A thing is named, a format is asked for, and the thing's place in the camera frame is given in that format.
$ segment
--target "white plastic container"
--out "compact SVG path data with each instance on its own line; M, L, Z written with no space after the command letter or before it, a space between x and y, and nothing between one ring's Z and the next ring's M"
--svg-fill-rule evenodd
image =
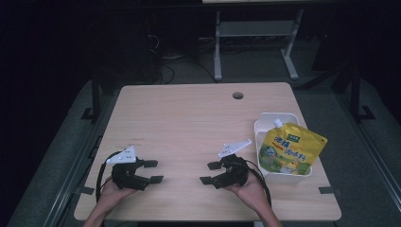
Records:
M263 176L268 183L298 183L303 178L308 177L312 174L312 166L306 172L305 175L295 175L287 173L268 172L259 164L259 150L263 144L266 133L274 128L274 119L279 118L284 124L291 122L299 125L299 121L296 115L292 113L262 113L259 119L254 123L254 136L256 142L256 157L257 165L261 170Z

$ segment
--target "wooden table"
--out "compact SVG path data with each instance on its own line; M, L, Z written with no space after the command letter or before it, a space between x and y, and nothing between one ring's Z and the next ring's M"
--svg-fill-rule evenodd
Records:
M234 99L240 92L242 99ZM137 156L158 160L155 168L140 168L137 175L164 175L126 198L108 216L119 220L256 221L257 215L234 194L203 185L201 176L218 161L224 143L253 140L237 156L256 163L253 124L264 112L292 113L305 122L291 88L286 83L232 83L197 85L127 86L120 93L98 149L86 187L96 187L100 165L113 152L135 145ZM103 180L110 176L106 168ZM341 216L321 161L310 177L298 184L270 183L272 207L281 220L336 220ZM96 204L93 195L81 194L75 211L87 219Z

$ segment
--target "yellow package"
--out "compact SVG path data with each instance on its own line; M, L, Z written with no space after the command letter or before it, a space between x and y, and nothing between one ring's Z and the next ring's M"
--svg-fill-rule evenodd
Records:
M274 120L259 150L259 164L268 172L305 175L327 139L294 123Z

